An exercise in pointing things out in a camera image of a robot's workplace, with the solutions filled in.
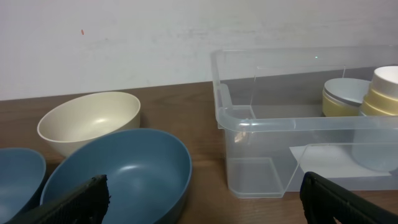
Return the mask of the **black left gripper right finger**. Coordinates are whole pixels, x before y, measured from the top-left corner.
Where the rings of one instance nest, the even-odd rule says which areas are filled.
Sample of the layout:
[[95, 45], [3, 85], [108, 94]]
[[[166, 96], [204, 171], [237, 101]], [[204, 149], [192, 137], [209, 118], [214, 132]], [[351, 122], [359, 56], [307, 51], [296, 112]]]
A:
[[314, 172], [305, 173], [300, 188], [300, 199], [308, 224], [397, 224], [396, 214], [368, 202]]

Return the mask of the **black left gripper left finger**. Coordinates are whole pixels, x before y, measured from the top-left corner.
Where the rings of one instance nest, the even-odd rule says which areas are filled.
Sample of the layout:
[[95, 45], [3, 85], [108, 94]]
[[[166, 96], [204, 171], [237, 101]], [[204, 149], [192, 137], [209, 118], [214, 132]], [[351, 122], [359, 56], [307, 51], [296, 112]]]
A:
[[6, 224], [101, 224], [110, 195], [105, 175], [96, 175], [51, 202], [44, 203]]

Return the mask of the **dark blue bowl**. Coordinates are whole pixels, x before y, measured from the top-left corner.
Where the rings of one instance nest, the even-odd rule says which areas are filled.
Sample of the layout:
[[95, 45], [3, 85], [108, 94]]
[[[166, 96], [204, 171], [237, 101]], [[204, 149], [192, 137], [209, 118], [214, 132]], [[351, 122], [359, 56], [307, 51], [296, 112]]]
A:
[[39, 152], [1, 149], [1, 223], [38, 207], [46, 180], [46, 161]]
[[104, 223], [176, 223], [192, 170], [190, 153], [175, 136], [156, 129], [120, 131], [65, 159], [49, 177], [40, 202], [50, 202], [104, 174], [110, 194]]

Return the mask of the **light blue cup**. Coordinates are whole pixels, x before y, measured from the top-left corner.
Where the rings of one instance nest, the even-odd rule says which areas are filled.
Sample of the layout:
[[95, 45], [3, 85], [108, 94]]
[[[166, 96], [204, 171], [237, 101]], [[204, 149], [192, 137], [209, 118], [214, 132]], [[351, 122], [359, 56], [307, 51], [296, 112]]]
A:
[[372, 128], [354, 130], [352, 158], [378, 172], [397, 169], [397, 118], [373, 121]]

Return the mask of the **cream large bowl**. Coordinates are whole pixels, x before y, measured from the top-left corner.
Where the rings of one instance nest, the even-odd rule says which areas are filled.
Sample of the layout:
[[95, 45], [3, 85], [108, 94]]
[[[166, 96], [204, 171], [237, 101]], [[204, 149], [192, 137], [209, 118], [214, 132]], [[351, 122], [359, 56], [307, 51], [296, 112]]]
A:
[[81, 96], [49, 111], [38, 135], [63, 157], [102, 136], [139, 128], [141, 102], [129, 93], [109, 91]]

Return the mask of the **yellow small bowl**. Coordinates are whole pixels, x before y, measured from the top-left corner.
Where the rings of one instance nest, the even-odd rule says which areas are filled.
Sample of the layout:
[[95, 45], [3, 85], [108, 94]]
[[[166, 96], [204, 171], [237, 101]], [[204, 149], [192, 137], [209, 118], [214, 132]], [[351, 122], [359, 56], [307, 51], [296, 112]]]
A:
[[335, 100], [326, 93], [323, 93], [322, 112], [326, 117], [357, 116], [359, 108]]

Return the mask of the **yellow cup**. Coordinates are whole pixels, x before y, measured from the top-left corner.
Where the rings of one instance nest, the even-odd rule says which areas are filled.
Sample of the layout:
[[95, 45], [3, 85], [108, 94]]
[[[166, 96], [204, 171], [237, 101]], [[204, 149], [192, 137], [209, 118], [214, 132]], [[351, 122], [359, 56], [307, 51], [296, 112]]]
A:
[[366, 101], [360, 106], [360, 110], [366, 116], [397, 116], [397, 113], [390, 113], [387, 111], [380, 110]]
[[397, 98], [383, 95], [372, 88], [369, 89], [364, 97], [364, 101], [383, 112], [397, 114]]

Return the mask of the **grey-blue small bowl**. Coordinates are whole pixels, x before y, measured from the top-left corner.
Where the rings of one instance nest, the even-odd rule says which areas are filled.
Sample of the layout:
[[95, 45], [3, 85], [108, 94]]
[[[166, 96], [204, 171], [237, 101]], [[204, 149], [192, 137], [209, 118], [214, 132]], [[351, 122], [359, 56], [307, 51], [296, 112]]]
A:
[[369, 90], [370, 81], [355, 78], [334, 78], [324, 84], [328, 96], [351, 106], [362, 105]]

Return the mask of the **cream cup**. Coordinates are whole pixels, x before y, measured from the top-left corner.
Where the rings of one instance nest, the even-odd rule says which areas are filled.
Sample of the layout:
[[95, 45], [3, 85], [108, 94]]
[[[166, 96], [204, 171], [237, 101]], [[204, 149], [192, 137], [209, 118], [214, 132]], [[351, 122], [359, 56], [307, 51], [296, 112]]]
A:
[[371, 88], [383, 95], [397, 98], [397, 66], [379, 67], [374, 70]]

